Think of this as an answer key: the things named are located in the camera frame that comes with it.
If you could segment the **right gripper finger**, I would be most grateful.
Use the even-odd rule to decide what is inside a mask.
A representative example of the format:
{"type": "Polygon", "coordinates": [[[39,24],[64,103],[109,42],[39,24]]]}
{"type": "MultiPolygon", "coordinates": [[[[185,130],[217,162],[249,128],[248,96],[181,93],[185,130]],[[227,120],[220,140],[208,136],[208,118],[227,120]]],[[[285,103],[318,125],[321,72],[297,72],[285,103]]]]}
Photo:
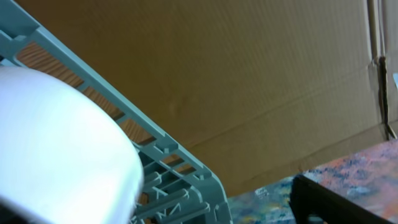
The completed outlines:
{"type": "Polygon", "coordinates": [[[294,177],[289,205],[298,224],[391,224],[304,175],[294,177]]]}

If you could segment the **white bowl with rice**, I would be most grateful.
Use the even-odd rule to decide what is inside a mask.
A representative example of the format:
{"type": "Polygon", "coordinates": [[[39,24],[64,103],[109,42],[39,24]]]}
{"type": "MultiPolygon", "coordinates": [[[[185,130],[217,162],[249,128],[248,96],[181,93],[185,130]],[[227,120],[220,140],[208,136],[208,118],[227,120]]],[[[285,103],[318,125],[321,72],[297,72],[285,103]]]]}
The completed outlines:
{"type": "Polygon", "coordinates": [[[122,129],[70,85],[1,67],[1,205],[36,223],[127,223],[143,185],[122,129]]]}

